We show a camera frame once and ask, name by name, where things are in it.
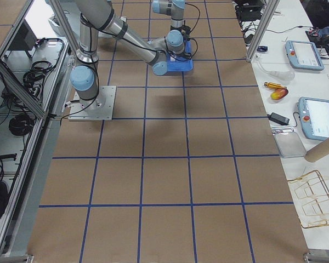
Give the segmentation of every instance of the black headphones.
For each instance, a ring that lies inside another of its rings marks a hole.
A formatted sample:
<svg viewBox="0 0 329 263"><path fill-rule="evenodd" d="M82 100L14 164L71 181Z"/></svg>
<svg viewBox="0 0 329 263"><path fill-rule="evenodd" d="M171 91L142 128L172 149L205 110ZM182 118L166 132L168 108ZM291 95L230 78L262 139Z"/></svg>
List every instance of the black headphones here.
<svg viewBox="0 0 329 263"><path fill-rule="evenodd" d="M12 118L9 122L9 130L13 135L24 136L31 132L34 126L34 120L28 114L21 113Z"/></svg>

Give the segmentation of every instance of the mango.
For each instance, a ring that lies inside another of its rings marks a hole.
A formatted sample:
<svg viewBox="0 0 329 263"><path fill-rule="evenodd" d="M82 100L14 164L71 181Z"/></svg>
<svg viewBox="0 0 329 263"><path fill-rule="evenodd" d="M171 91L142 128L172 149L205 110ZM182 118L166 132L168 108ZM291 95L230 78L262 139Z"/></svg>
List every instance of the mango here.
<svg viewBox="0 0 329 263"><path fill-rule="evenodd" d="M280 100L284 98L288 93L289 91L286 88L280 88L276 89L272 94L270 94L270 97L272 100Z"/></svg>

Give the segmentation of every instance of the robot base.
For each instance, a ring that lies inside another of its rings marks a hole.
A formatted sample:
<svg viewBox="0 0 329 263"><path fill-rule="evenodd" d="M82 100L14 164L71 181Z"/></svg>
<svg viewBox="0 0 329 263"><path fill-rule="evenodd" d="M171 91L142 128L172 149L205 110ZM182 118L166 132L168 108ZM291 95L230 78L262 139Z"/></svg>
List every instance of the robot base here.
<svg viewBox="0 0 329 263"><path fill-rule="evenodd" d="M110 121L112 120L112 114L114 111L116 96L116 86L100 86L99 96L100 100L105 101L103 106L97 107L95 109L86 109L85 111L78 112L82 109L81 104L72 104L70 114L68 117L70 121ZM75 93L74 100L79 100L79 96Z"/></svg>
<svg viewBox="0 0 329 263"><path fill-rule="evenodd" d="M185 51L191 53L191 43L189 41L186 43ZM178 60L176 60L169 55L167 55L167 67L168 72L190 71L194 68L191 59L184 60L183 58L178 58Z"/></svg>

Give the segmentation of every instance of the brown cylinder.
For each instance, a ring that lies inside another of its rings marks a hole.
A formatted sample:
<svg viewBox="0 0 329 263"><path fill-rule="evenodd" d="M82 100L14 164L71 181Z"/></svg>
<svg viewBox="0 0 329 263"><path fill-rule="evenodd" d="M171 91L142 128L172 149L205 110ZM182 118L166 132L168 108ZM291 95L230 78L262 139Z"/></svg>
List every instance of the brown cylinder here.
<svg viewBox="0 0 329 263"><path fill-rule="evenodd" d="M327 156L329 154L329 138L320 144L316 145L309 151L307 151L305 155L305 159L308 162L314 163L318 161L320 158Z"/></svg>

